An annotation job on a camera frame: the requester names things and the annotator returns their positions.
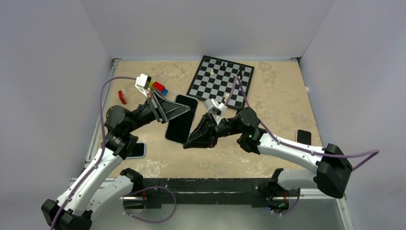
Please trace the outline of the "black phone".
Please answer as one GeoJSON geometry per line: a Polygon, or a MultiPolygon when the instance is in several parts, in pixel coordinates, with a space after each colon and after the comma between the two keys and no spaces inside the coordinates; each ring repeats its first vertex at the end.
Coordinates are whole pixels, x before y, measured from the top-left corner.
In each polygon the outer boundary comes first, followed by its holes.
{"type": "Polygon", "coordinates": [[[196,114],[198,100],[187,95],[179,94],[176,96],[175,102],[189,106],[190,111],[169,121],[165,133],[165,139],[180,144],[185,144],[190,135],[192,123],[196,114]]]}

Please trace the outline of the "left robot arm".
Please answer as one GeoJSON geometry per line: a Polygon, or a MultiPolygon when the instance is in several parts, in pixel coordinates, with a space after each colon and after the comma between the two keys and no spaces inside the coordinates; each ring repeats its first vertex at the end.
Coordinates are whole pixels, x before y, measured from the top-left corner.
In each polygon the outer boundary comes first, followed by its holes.
{"type": "Polygon", "coordinates": [[[166,123],[190,111],[188,105],[170,101],[150,92],[146,101],[130,111],[120,105],[110,107],[102,123],[101,148],[78,179],[56,200],[48,199],[41,211],[52,230],[89,230],[97,213],[122,196],[143,197],[148,191],[143,176],[127,168],[108,186],[100,188],[107,176],[129,154],[134,153],[138,137],[132,131],[153,121],[166,123]]]}

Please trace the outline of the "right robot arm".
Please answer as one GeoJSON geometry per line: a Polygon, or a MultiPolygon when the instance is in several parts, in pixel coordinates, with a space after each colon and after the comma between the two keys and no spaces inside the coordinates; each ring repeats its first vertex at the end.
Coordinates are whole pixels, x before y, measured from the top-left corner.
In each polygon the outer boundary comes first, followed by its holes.
{"type": "Polygon", "coordinates": [[[294,174],[282,170],[269,181],[275,195],[296,188],[315,187],[333,198],[342,198],[353,171],[341,149],[328,144],[326,147],[305,145],[284,138],[277,138],[259,127],[260,119],[252,108],[243,108],[232,118],[216,122],[207,112],[190,134],[184,149],[214,148],[219,138],[239,134],[237,144],[246,152],[274,156],[299,166],[305,171],[294,174]]]}

